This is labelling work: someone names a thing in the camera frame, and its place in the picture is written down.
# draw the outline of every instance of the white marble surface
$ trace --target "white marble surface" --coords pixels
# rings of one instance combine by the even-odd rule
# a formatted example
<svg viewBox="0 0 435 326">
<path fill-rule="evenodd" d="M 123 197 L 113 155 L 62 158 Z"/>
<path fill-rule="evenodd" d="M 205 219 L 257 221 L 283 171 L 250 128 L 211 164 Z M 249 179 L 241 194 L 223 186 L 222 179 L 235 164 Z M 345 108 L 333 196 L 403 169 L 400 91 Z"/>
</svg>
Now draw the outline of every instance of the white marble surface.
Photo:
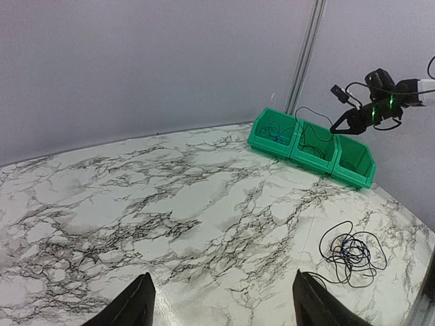
<svg viewBox="0 0 435 326">
<path fill-rule="evenodd" d="M 0 326 L 80 325 L 138 274 L 156 326 L 295 325 L 298 268 L 330 278 L 318 243 L 350 219 L 388 267 L 328 285 L 373 325 L 399 325 L 434 234 L 374 185 L 355 191 L 252 151 L 250 125 L 135 139 L 0 170 Z"/>
</svg>

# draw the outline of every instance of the green bin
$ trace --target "green bin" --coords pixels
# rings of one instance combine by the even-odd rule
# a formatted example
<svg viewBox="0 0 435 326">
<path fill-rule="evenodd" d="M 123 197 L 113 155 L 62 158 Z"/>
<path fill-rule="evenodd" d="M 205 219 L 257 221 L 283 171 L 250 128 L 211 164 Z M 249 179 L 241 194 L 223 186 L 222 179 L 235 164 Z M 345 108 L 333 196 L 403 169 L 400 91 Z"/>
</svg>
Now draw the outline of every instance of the green bin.
<svg viewBox="0 0 435 326">
<path fill-rule="evenodd" d="M 289 158 L 298 130 L 294 117 L 267 107 L 254 122 L 247 142 L 259 151 Z"/>
<path fill-rule="evenodd" d="M 349 137 L 337 136 L 338 157 L 332 176 L 356 187 L 370 188 L 376 164 L 369 148 Z"/>
<path fill-rule="evenodd" d="M 338 156 L 337 137 L 317 124 L 302 119 L 298 122 L 302 128 L 298 129 L 291 159 L 317 172 L 332 173 Z"/>
</svg>

